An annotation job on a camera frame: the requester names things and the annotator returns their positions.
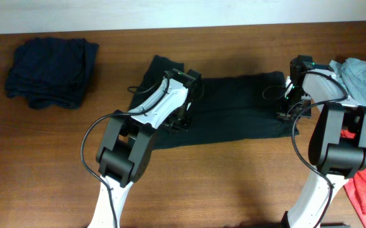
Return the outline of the black Nike t-shirt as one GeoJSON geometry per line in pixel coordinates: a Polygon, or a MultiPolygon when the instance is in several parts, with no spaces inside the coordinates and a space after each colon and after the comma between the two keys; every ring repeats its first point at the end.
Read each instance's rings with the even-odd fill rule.
{"type": "Polygon", "coordinates": [[[289,137],[298,134],[292,122],[277,118],[276,97],[284,85],[282,72],[204,79],[204,95],[188,110],[188,130],[158,129],[155,149],[224,143],[242,139],[289,137]]]}

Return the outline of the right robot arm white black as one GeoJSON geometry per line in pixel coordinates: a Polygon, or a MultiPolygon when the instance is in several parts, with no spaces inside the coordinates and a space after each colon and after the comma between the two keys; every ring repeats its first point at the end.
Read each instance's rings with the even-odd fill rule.
{"type": "Polygon", "coordinates": [[[321,227],[337,192],[366,168],[366,106],[348,94],[331,66],[319,65],[305,55],[291,60],[290,76],[278,100],[277,118],[292,123],[292,135],[300,118],[310,117],[314,107],[320,110],[308,159],[302,159],[309,176],[280,226],[321,227]]]}

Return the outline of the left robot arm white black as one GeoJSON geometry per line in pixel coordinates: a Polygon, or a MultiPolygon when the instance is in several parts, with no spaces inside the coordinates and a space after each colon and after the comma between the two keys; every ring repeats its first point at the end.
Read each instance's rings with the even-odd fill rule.
{"type": "Polygon", "coordinates": [[[201,74],[172,69],[149,91],[151,95],[135,108],[120,110],[97,119],[92,126],[107,120],[96,153],[98,171],[87,171],[100,182],[99,196],[88,228],[119,227],[130,188],[146,171],[157,130],[170,133],[187,131],[191,120],[187,111],[204,93],[201,74]]]}

